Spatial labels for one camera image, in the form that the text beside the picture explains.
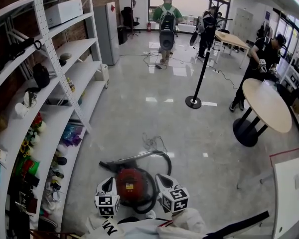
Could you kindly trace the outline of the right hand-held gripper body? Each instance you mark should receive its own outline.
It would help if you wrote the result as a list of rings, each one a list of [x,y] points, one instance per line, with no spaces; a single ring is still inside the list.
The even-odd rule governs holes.
[[[163,191],[161,194],[161,205],[171,213],[177,213],[188,207],[189,193],[183,187],[170,191]]]

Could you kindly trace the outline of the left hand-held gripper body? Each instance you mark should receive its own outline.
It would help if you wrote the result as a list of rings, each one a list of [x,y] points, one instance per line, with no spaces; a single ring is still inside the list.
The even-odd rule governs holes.
[[[120,206],[119,195],[97,195],[95,196],[95,205],[98,213],[102,217],[115,216]]]

